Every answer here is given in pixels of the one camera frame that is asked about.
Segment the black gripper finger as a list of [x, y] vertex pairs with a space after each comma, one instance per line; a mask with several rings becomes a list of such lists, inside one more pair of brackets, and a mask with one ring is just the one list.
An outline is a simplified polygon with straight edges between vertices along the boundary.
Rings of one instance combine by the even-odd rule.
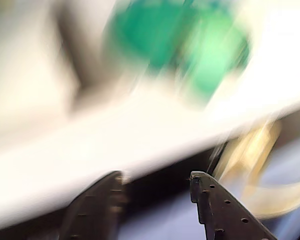
[[275, 240], [276, 237], [212, 176], [192, 171], [191, 201], [207, 240]]
[[59, 239], [116, 240], [121, 213], [127, 201], [122, 172], [110, 172], [69, 204]]

